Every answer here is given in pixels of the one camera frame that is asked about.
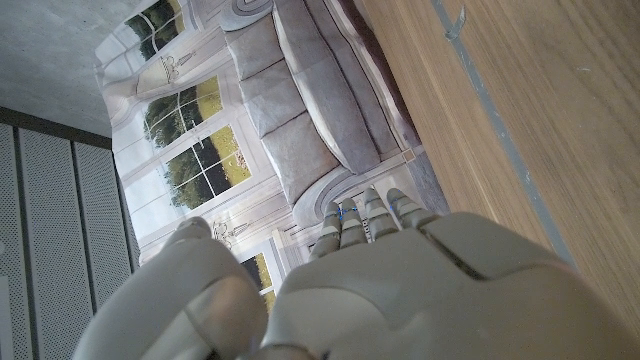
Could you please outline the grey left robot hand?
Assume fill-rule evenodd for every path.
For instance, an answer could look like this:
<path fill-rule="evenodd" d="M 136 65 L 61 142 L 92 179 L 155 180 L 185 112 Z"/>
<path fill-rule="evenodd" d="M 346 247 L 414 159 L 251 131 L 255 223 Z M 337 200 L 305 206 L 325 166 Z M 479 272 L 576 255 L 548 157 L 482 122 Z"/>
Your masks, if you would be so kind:
<path fill-rule="evenodd" d="M 398 189 L 329 203 L 267 305 L 200 217 L 99 309 L 78 359 L 635 359 L 639 339 L 549 250 Z"/>

